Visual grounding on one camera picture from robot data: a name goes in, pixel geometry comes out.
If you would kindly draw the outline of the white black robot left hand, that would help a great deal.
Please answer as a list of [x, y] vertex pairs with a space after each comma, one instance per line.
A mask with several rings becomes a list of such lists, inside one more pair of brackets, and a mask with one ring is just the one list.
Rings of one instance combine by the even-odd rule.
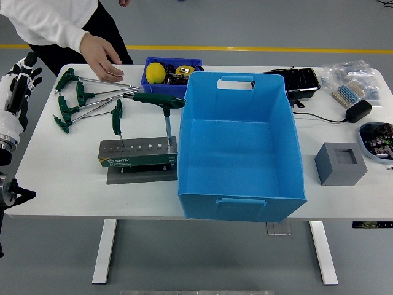
[[27, 127], [28, 100], [42, 82], [42, 68], [34, 68], [37, 54], [29, 52], [1, 78], [1, 134], [19, 140]]

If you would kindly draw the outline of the person's right hand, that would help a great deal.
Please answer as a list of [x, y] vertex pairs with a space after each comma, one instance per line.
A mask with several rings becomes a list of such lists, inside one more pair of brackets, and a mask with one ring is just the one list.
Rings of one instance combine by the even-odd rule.
[[120, 82], [124, 72], [116, 68], [122, 61], [113, 48], [105, 39], [85, 33], [80, 42], [80, 54], [96, 74], [99, 80], [105, 82]]

